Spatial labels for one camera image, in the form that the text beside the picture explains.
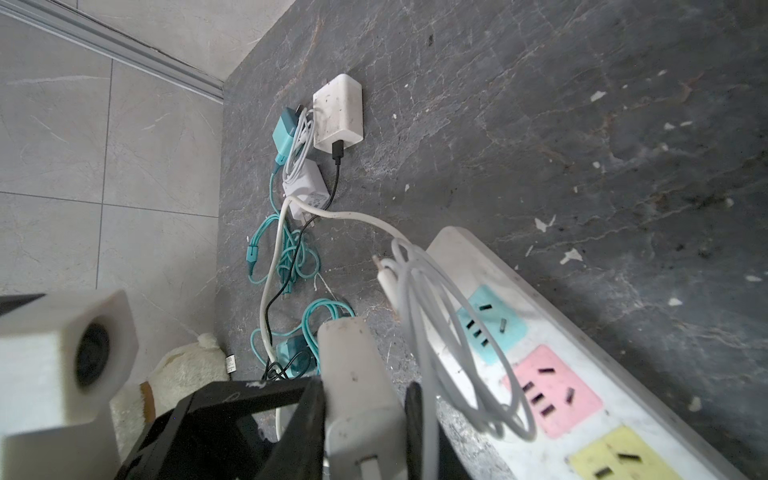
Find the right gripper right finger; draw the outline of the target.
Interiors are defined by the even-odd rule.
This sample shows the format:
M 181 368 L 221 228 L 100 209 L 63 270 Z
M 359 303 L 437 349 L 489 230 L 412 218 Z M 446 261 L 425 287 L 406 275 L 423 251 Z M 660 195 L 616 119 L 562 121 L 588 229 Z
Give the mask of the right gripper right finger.
M 428 437 L 430 429 L 425 423 L 423 392 L 418 382 L 408 385 L 404 407 L 408 479 L 426 479 L 425 467 L 434 468 L 437 479 L 471 479 L 439 421 L 430 422 L 437 428 L 437 436 Z

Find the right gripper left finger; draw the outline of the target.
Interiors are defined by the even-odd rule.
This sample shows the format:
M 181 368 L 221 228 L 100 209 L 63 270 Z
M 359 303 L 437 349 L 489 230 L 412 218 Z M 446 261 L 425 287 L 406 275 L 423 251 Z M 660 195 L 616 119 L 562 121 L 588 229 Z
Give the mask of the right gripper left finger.
M 295 411 L 272 442 L 255 415 Z M 217 381 L 180 400 L 148 425 L 119 479 L 320 479 L 326 397 L 318 377 Z

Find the white multicolour power strip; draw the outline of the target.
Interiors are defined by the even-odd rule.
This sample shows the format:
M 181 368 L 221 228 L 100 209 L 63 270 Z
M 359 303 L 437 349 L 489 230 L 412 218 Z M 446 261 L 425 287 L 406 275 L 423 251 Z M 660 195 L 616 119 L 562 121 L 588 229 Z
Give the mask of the white multicolour power strip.
M 373 216 L 347 211 L 343 218 L 375 226 L 392 242 L 411 243 Z M 512 433 L 496 438 L 470 425 L 516 478 L 740 477 L 738 469 L 469 230 L 446 227 L 422 249 L 481 307 L 532 409 L 533 442 Z

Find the white charger with black cable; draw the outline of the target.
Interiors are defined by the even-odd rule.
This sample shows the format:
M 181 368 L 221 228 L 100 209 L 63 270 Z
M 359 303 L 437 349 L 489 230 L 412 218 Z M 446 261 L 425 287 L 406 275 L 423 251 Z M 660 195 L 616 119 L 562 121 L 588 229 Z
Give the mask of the white charger with black cable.
M 344 155 L 344 150 L 363 140 L 363 102 L 362 86 L 347 74 L 340 74 L 326 83 L 312 96 L 314 120 L 313 149 L 331 155 L 336 165 L 339 165 Z M 282 182 L 282 167 L 276 164 L 273 175 L 279 174 Z M 330 199 L 321 207 L 327 209 L 331 205 L 337 191 L 338 183 L 334 182 L 331 188 L 327 188 Z M 292 292 L 294 284 L 299 279 L 313 279 L 320 271 L 321 262 L 314 250 L 304 243 L 304 232 L 308 228 L 313 217 L 308 213 L 301 213 L 296 206 L 284 204 L 275 205 L 274 213 L 268 216 L 259 227 L 249 243 L 247 252 L 248 272 L 253 272 L 253 267 L 258 259 L 258 247 L 260 238 L 266 233 L 269 225 L 277 225 L 275 251 L 270 260 L 270 266 L 266 276 L 256 283 L 264 287 L 261 305 L 259 307 L 259 326 L 252 332 L 259 335 L 266 356 L 259 360 L 263 363 L 264 380 L 284 380 L 282 367 L 279 363 L 275 339 L 282 335 L 285 339 L 294 335 L 303 335 L 316 358 L 318 345 L 310 327 L 310 317 L 320 307 L 328 310 L 333 320 L 338 319 L 346 312 L 353 315 L 352 308 L 341 301 L 324 299 L 313 301 L 303 312 L 300 324 L 294 329 L 283 334 L 274 331 L 269 323 L 269 309 L 279 296 Z

